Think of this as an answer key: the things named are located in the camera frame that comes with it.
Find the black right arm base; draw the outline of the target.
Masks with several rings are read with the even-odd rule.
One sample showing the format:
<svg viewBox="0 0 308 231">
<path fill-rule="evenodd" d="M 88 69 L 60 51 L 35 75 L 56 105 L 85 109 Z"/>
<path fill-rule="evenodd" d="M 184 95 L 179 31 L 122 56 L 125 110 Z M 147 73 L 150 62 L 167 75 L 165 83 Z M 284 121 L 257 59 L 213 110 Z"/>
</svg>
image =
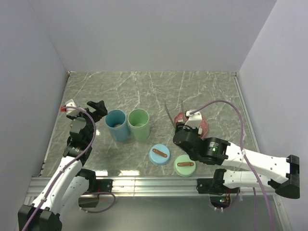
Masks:
<svg viewBox="0 0 308 231">
<path fill-rule="evenodd" d="M 196 190 L 199 194 L 223 195 L 226 193 L 237 193 L 240 188 L 228 188 L 223 185 L 224 180 L 215 180 L 213 178 L 198 178 Z"/>
</svg>

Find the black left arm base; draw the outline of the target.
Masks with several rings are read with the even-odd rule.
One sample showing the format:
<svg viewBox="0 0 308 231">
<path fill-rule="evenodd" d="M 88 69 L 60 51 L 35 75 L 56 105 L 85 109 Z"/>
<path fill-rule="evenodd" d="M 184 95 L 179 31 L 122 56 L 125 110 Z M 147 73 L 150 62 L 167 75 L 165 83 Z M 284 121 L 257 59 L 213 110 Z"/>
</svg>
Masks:
<svg viewBox="0 0 308 231">
<path fill-rule="evenodd" d="M 111 192 L 113 187 L 112 179 L 95 179 L 89 184 L 89 193 Z"/>
</svg>

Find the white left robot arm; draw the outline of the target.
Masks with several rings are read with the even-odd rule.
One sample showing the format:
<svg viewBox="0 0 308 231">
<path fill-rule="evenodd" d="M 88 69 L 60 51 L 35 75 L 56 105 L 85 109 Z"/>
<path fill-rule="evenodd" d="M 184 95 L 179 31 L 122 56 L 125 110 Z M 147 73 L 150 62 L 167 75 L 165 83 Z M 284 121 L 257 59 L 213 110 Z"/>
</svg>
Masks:
<svg viewBox="0 0 308 231">
<path fill-rule="evenodd" d="M 80 108 L 69 100 L 60 110 L 71 120 L 67 146 L 59 166 L 42 192 L 30 205 L 18 211 L 21 231 L 60 231 L 65 213 L 83 195 L 113 195 L 111 179 L 98 179 L 96 173 L 84 168 L 96 136 L 96 122 L 108 114 L 104 101 L 87 102 Z"/>
</svg>

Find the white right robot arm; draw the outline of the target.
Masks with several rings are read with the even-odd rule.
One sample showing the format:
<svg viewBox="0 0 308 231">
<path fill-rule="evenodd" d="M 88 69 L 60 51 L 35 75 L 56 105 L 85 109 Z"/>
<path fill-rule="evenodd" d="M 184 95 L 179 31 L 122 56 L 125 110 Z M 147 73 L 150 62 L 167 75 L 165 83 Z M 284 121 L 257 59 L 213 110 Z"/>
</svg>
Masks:
<svg viewBox="0 0 308 231">
<path fill-rule="evenodd" d="M 217 165 L 212 178 L 197 180 L 199 194 L 236 193 L 241 187 L 272 188 L 279 196 L 300 197 L 299 157 L 287 158 L 241 149 L 232 142 L 210 137 L 202 139 L 196 128 L 176 123 L 173 143 L 192 161 Z"/>
</svg>

